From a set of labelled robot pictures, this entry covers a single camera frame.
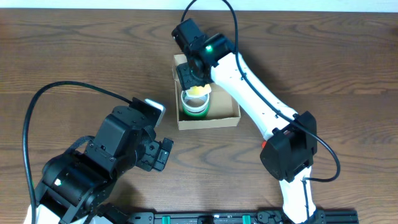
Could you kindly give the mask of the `yellow sticky note pad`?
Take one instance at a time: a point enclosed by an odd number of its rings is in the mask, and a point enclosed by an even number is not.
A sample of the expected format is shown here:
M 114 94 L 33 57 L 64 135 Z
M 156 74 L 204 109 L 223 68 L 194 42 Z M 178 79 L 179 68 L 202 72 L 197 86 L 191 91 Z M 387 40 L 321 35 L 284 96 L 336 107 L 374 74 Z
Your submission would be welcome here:
M 185 91 L 189 97 L 199 98 L 205 96 L 211 92 L 211 86 L 206 84 L 205 86 L 193 86 Z

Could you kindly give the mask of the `white tape roll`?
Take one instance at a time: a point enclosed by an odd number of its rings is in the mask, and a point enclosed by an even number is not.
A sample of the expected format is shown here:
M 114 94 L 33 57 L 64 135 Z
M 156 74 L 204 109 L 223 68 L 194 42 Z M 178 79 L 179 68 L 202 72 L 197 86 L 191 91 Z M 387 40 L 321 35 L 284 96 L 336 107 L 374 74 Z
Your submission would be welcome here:
M 186 109 L 193 112 L 199 112 L 203 110 L 207 105 L 210 105 L 210 94 L 207 94 L 199 98 L 194 98 L 194 97 L 189 97 L 185 93 L 185 91 L 182 91 L 180 99 L 182 102 L 182 106 L 186 107 Z

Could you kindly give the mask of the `green tape roll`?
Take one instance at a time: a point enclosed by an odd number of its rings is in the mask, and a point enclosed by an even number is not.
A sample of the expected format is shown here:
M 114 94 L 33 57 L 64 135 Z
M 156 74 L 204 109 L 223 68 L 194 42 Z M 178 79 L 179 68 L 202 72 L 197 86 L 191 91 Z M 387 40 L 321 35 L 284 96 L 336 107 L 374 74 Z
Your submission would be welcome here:
M 203 119 L 204 117 L 207 116 L 210 106 L 207 105 L 203 110 L 201 110 L 199 112 L 190 111 L 190 110 L 186 109 L 186 107 L 184 107 L 184 106 L 182 106 L 182 108 L 183 108 L 183 113 L 185 115 L 187 115 L 188 117 L 191 117 L 192 119 Z

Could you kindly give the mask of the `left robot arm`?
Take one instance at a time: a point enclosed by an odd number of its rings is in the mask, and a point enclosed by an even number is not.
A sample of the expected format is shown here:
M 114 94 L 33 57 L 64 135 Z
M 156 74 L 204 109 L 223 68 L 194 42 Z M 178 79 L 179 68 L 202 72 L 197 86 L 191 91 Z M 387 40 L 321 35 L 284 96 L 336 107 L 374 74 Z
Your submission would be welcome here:
M 77 139 L 65 152 L 51 158 L 42 169 L 26 223 L 117 223 L 103 202 L 118 179 L 138 167 L 164 170 L 173 141 L 156 141 L 155 127 L 164 105 L 133 98 L 105 117 L 95 136 Z

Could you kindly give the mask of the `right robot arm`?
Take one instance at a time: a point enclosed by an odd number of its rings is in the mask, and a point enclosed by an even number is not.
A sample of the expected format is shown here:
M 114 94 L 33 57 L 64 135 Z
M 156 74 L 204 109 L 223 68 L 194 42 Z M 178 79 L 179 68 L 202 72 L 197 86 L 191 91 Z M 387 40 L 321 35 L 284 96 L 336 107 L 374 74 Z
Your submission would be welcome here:
M 271 93 L 223 34 L 208 37 L 188 19 L 172 31 L 172 37 L 187 60 L 176 68 L 181 101 L 203 100 L 207 108 L 210 84 L 224 89 L 262 134 L 260 158 L 266 170 L 279 181 L 283 212 L 294 223 L 308 222 L 316 206 L 310 187 L 304 186 L 303 180 L 310 176 L 317 142 L 293 122 L 314 133 L 315 118 L 309 112 L 297 114 Z

